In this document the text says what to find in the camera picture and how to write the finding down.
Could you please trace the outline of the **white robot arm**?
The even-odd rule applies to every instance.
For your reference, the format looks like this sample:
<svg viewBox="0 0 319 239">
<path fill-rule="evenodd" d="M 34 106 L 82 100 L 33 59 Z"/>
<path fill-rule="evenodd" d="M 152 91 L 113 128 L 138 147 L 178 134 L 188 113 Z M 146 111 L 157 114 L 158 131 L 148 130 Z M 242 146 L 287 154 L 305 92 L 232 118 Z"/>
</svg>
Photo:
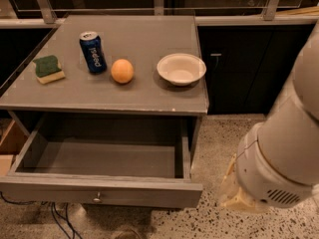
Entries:
<svg viewBox="0 0 319 239">
<path fill-rule="evenodd" d="M 247 212 L 291 208 L 319 185 L 319 22 L 299 52 L 285 102 L 242 138 L 220 186 L 219 205 Z"/>
</svg>

